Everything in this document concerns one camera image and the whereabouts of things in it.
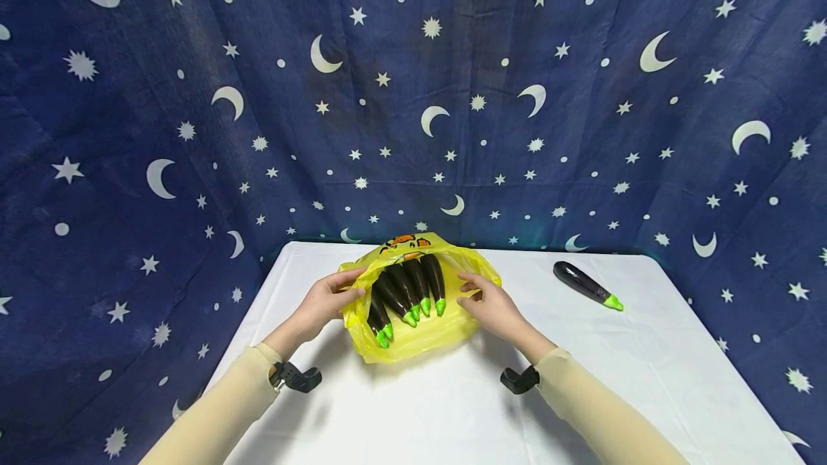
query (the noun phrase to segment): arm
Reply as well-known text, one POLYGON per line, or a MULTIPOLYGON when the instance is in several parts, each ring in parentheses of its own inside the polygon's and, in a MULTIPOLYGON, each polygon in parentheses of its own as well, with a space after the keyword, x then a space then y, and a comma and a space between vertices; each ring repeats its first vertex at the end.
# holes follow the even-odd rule
POLYGON ((298 309, 262 343, 247 347, 227 373, 158 440, 139 465, 221 465, 250 425, 276 399, 270 384, 273 363, 289 360, 314 339, 340 309, 363 296, 362 289, 339 292, 365 269, 334 273, 317 281, 298 309))
POLYGON ((603 464, 687 464, 652 423, 534 329, 501 287, 471 273, 460 273, 460 278, 467 281, 463 291, 480 290, 460 298, 460 306, 526 356, 540 374, 540 395, 603 464))

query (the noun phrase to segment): hand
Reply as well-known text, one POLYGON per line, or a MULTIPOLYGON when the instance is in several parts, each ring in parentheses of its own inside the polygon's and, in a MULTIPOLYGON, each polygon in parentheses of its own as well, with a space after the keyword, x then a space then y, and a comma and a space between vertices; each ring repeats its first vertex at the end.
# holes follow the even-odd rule
POLYGON ((289 360, 296 349, 316 338, 331 319, 342 318, 342 308, 365 295, 363 288, 348 289, 367 268, 333 273, 316 281, 299 307, 264 340, 267 346, 289 360))
POLYGON ((474 273, 460 273, 459 277, 466 281, 460 291, 479 290, 469 298, 457 298, 457 303, 476 318, 483 329, 515 345, 532 364, 557 348, 523 318, 505 289, 474 273))

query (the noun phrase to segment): yellow plastic bag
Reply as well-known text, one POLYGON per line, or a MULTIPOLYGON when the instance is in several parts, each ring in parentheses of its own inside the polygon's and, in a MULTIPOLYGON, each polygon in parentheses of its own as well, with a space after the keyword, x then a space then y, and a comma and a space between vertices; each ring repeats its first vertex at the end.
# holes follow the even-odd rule
POLYGON ((353 339, 355 351, 364 358, 365 362, 369 363, 407 360, 409 357, 432 349, 456 344, 474 334, 474 330, 477 329, 477 320, 457 305, 457 297, 466 296, 460 291, 462 281, 457 276, 459 271, 478 273, 495 284, 502 285, 500 275, 477 251, 453 246, 434 232, 401 235, 375 248, 354 263, 342 264, 339 271, 363 266, 368 268, 359 276, 353 287, 364 287, 365 296, 346 306, 342 315, 350 338, 353 339), (383 268, 422 257, 426 253, 435 254, 442 268, 447 302, 445 312, 442 317, 437 316, 435 311, 431 312, 430 318, 423 315, 419 319, 417 328, 414 329, 403 323, 389 309, 388 315, 393 324, 393 341, 390 347, 382 349, 376 344, 374 334, 367 324, 373 282, 379 278, 383 268))

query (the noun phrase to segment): navy fabric with moon print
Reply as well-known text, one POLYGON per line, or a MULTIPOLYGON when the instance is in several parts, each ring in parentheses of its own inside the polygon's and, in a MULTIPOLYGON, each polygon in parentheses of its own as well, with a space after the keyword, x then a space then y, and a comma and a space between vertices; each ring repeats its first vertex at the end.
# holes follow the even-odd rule
POLYGON ((827 0, 0 0, 0 461, 135 464, 284 243, 433 230, 657 259, 825 463, 826 37, 827 0))

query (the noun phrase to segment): white table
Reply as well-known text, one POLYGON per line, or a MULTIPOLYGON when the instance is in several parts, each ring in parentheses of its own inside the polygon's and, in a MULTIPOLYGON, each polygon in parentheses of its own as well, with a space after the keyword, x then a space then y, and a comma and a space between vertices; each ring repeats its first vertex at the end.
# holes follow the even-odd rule
MULTIPOLYGON (((312 282, 370 246, 289 243, 218 364, 212 385, 259 343, 312 282)), ((642 256, 480 250, 544 334, 635 406, 691 464, 801 464, 744 380, 654 260, 642 256), (562 284, 567 260, 624 302, 619 313, 562 284)), ((509 393, 522 356, 478 331, 467 343, 393 365, 366 365, 341 322, 291 360, 319 367, 305 395, 286 388, 227 464, 597 464, 537 391, 509 393)))

